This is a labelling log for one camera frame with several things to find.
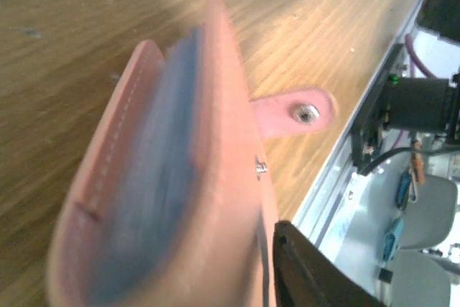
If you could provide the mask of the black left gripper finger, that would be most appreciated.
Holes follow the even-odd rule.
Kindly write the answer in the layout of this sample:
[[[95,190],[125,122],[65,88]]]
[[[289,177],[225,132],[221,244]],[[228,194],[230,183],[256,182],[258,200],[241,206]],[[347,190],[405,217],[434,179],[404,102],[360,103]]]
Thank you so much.
[[[272,253],[278,306],[384,305],[345,276],[289,221],[275,224]]]

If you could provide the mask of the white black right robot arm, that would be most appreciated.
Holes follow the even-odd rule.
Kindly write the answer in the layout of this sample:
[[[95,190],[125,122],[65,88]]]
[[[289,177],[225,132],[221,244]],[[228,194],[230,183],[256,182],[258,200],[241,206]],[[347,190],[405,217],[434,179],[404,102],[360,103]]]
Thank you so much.
[[[442,39],[459,43],[459,0],[424,0],[415,27]],[[389,75],[381,94],[385,129],[443,134],[459,141],[459,74],[442,78],[429,71],[416,56],[409,37],[408,56],[422,78]]]

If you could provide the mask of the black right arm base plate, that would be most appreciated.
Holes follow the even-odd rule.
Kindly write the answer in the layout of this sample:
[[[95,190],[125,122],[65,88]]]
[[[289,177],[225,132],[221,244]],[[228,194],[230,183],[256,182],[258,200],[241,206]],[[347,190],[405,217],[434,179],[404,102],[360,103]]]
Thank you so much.
[[[382,131],[389,127],[395,93],[405,79],[404,64],[405,46],[397,43],[377,71],[374,84],[351,126],[351,161],[360,175],[369,175],[391,157],[410,151],[409,147],[382,150]]]

